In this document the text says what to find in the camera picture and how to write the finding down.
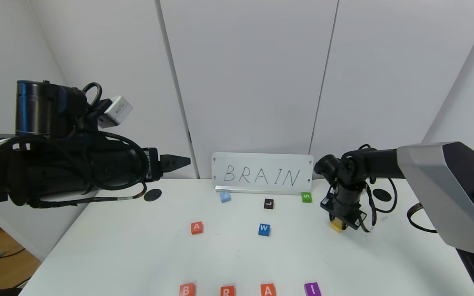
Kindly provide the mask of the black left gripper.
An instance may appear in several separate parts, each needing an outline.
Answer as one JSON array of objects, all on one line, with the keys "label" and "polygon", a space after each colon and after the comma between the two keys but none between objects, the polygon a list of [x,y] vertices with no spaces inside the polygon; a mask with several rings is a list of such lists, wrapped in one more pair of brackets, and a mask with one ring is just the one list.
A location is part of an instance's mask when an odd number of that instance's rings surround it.
[{"label": "black left gripper", "polygon": [[171,154],[160,155],[156,148],[143,148],[141,157],[133,149],[107,153],[103,165],[103,184],[107,187],[128,188],[138,183],[160,180],[169,173],[189,166],[191,159]]}]

